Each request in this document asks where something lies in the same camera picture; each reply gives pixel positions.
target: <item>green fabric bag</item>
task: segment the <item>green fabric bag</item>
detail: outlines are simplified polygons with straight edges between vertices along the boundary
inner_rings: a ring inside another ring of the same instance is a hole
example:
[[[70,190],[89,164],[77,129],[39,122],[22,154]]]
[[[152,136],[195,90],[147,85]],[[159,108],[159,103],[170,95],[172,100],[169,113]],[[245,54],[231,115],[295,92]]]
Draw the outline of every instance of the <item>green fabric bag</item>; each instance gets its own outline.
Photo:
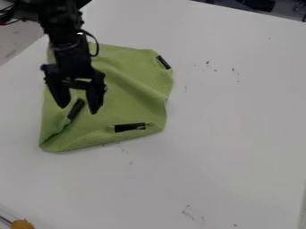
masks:
[[[94,115],[85,105],[71,121],[67,116],[79,98],[86,101],[85,91],[71,89],[72,101],[61,109],[45,87],[39,140],[42,149],[62,152],[86,148],[165,128],[165,102],[173,86],[172,70],[166,62],[148,49],[110,45],[100,45],[100,49],[103,56],[94,58],[93,66],[106,74],[104,105]]]

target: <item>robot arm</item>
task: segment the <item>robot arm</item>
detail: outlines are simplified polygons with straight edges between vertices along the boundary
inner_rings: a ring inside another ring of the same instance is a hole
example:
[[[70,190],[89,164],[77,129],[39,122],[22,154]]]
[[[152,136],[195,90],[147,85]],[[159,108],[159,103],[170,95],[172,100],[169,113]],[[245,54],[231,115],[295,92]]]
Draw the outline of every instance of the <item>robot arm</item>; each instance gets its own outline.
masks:
[[[65,108],[71,101],[70,89],[86,90],[89,110],[95,114],[103,105],[105,74],[91,66],[87,36],[80,9],[91,0],[17,0],[23,11],[30,10],[49,36],[56,64],[44,64],[46,84],[56,103]]]

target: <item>tabletop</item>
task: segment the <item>tabletop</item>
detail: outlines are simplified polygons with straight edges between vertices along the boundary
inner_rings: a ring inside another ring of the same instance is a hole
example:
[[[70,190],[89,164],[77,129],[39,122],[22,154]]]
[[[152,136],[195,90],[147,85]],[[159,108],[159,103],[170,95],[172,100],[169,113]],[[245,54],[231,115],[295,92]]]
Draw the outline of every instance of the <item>tabletop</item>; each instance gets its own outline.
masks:
[[[174,69],[166,129],[38,147],[44,37],[0,68],[0,203],[37,228],[297,228],[306,177],[306,25],[185,0],[96,0],[99,42]]]

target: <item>cable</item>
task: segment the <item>cable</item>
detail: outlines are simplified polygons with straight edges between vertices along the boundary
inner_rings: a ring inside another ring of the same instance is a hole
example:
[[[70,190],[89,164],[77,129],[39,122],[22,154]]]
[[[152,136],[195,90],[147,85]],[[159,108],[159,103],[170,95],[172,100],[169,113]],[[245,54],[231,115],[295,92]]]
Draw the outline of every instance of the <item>cable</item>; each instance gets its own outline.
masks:
[[[100,45],[98,44],[98,40],[96,39],[95,36],[93,36],[91,33],[87,32],[86,30],[80,30],[80,32],[84,33],[86,36],[91,37],[95,40],[96,43],[96,53],[95,54],[90,54],[91,57],[96,57],[98,56],[100,52]]]
[[[15,21],[10,21],[13,16],[15,15],[16,11],[19,9],[20,7],[20,3],[19,0],[17,0],[14,4],[11,4],[3,9],[0,10],[0,25],[4,26],[4,25],[10,25],[10,24],[14,24],[17,21],[20,21],[22,19],[18,19]]]

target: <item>dark speck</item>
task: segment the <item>dark speck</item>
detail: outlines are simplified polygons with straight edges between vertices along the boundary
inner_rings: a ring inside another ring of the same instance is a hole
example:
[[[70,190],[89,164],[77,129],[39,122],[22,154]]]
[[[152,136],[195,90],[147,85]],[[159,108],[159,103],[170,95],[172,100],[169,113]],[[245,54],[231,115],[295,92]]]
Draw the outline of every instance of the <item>dark speck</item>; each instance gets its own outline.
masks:
[[[192,217],[192,215],[189,214],[188,212],[183,211],[182,213],[186,215],[188,218],[190,218],[191,220],[194,220],[194,217]]]
[[[17,52],[16,49],[12,50],[11,52],[9,52],[7,55],[5,55],[5,58],[10,58],[12,55],[14,55]]]

